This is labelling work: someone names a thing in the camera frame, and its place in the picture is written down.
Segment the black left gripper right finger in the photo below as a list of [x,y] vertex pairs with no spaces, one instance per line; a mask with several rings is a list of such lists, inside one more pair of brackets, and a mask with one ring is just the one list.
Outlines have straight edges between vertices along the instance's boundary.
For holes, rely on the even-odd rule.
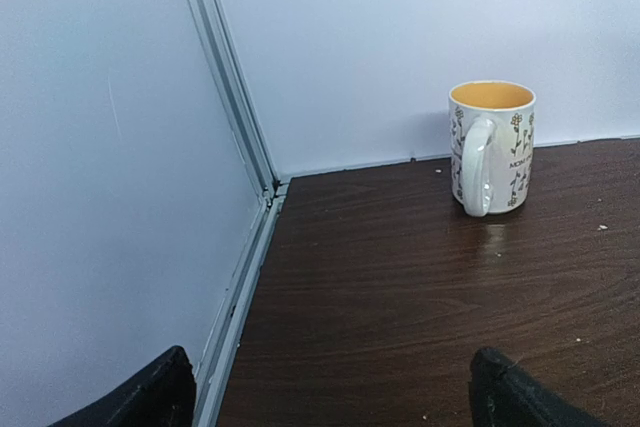
[[470,373],[470,410],[475,426],[606,424],[547,389],[495,348],[477,350]]

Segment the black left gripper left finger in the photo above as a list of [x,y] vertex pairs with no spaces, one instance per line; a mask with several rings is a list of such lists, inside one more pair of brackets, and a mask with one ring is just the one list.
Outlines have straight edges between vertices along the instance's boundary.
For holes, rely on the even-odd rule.
[[190,426],[195,379],[181,346],[159,355],[107,395],[56,421],[56,426]]

